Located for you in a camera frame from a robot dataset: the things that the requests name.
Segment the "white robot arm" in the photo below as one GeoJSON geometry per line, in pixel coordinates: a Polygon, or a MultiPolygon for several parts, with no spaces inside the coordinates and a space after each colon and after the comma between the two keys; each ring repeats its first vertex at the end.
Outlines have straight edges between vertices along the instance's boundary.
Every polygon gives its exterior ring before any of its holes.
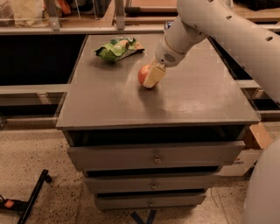
{"type": "MultiPolygon", "coordinates": [[[[280,37],[235,14],[221,0],[177,0],[178,17],[157,44],[143,81],[153,88],[187,52],[214,38],[277,104],[280,103],[280,37]]],[[[259,157],[252,172],[241,224],[280,224],[280,139],[259,157]]]]}

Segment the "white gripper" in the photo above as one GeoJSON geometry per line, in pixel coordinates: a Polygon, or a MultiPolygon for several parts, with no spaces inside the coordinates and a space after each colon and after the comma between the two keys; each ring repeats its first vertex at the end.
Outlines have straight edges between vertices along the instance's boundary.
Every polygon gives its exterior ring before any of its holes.
{"type": "Polygon", "coordinates": [[[143,86],[146,88],[154,88],[158,82],[165,76],[166,71],[160,67],[155,66],[161,63],[166,67],[175,67],[186,55],[173,51],[167,44],[164,38],[161,38],[157,43],[155,50],[155,58],[150,61],[144,69],[143,86]]]}

